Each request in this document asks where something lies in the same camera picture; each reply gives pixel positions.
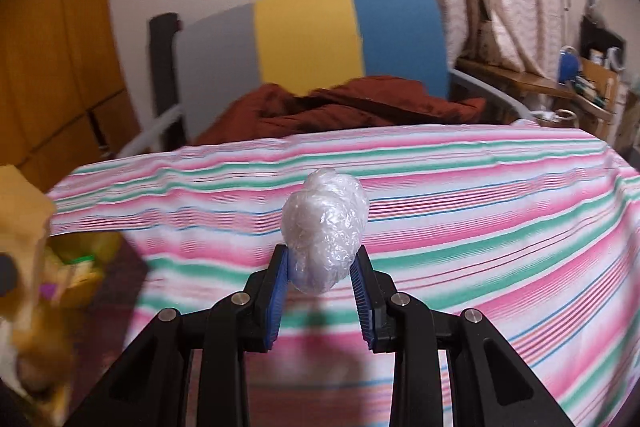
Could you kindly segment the dark red cloth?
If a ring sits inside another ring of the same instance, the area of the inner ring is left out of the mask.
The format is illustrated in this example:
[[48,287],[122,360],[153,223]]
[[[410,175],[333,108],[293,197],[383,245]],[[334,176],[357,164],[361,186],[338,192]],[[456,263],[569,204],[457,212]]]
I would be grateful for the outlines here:
[[477,124],[486,105],[480,96],[453,102],[437,98],[419,81],[393,76],[355,78],[301,96],[267,83],[234,101],[193,143],[217,145],[408,124]]

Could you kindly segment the striped pink green tablecloth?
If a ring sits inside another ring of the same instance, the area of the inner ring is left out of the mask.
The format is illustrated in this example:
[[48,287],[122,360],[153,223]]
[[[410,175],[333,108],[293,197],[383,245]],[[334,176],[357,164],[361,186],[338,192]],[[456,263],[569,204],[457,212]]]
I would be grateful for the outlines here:
[[129,330],[239,291],[281,209],[332,168],[370,200],[375,269],[432,309],[483,312],[578,426],[639,378],[639,176],[577,129],[416,126],[185,147],[77,169],[54,233],[118,230],[149,267]]

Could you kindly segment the gold metal tin box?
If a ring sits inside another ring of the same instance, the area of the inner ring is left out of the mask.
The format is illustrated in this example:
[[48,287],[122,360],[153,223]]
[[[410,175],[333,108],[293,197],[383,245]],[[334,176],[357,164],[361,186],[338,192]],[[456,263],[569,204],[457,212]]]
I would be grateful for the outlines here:
[[61,407],[70,413],[125,346],[148,266],[122,233],[48,239],[39,311],[63,367]]

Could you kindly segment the grey yellow blue chair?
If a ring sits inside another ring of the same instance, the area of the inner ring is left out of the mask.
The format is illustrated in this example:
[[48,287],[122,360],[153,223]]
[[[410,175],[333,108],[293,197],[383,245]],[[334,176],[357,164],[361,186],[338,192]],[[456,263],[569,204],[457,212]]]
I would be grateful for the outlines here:
[[122,157],[142,153],[171,127],[183,146],[263,83],[305,95],[389,75],[419,81],[437,98],[463,88],[518,119],[533,117],[510,95],[449,68],[436,0],[258,0],[181,22],[172,50],[178,103],[125,145]]

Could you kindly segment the white plastic ball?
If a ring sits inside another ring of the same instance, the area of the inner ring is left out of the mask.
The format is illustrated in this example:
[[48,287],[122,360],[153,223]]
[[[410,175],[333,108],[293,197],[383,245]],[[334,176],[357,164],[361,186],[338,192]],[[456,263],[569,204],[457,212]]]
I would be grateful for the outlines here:
[[349,274],[369,218],[360,181],[322,168],[288,196],[281,233],[288,247],[288,276],[307,295],[329,291]]

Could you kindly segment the wooden wardrobe panels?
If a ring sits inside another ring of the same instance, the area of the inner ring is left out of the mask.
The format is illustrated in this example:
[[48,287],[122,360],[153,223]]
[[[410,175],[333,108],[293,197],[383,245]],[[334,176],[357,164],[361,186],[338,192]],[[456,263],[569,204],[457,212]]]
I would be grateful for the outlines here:
[[47,192],[140,130],[108,0],[1,0],[1,161]]

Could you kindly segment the blue cup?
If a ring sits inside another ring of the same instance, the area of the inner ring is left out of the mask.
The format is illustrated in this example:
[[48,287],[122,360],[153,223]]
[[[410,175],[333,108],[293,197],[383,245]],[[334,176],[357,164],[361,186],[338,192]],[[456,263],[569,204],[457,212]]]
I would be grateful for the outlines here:
[[559,84],[571,82],[580,72],[580,56],[574,46],[563,46],[559,53],[558,73],[556,80]]

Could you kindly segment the tan wedge sponge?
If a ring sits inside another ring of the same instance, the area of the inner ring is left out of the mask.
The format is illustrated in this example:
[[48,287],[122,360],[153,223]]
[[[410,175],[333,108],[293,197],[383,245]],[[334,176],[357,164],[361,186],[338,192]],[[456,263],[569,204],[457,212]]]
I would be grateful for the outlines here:
[[39,299],[44,247],[55,212],[52,200],[16,167],[1,167],[1,252],[16,271],[16,285],[1,294],[1,316],[29,329]]

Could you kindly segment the black foam roll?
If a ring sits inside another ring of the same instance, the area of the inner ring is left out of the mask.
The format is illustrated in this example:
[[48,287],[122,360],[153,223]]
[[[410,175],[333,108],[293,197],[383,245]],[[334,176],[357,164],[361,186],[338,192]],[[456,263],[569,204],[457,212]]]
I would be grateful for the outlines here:
[[156,117],[178,103],[172,45],[180,30],[181,20],[175,12],[160,14],[149,20],[149,57]]

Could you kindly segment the wooden side shelf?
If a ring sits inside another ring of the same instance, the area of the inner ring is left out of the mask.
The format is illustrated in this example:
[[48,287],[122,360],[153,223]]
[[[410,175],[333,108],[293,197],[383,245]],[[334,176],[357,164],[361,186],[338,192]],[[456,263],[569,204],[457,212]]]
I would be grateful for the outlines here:
[[579,127],[603,141],[608,141],[608,132],[614,114],[579,95],[570,86],[561,86],[555,80],[539,77],[530,72],[513,72],[513,70],[477,63],[466,58],[459,58],[457,69],[488,82],[521,102],[532,96],[537,98],[538,95],[544,95],[550,100],[552,109],[569,109],[570,106],[574,106],[578,108]]

